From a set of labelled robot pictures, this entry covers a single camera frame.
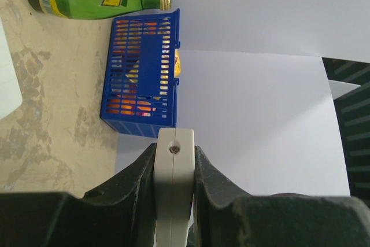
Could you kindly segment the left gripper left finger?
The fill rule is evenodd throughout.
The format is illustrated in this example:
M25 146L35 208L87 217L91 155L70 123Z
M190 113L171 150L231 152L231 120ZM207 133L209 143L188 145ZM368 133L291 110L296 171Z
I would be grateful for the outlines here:
M156 213L153 168L156 143L129 166L86 192L93 206L86 246L153 246Z

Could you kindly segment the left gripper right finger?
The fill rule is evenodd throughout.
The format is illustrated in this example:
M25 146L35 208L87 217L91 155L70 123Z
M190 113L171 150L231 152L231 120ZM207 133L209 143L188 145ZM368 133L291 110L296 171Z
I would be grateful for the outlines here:
M243 201L251 196L196 146L192 246L251 246L243 207Z

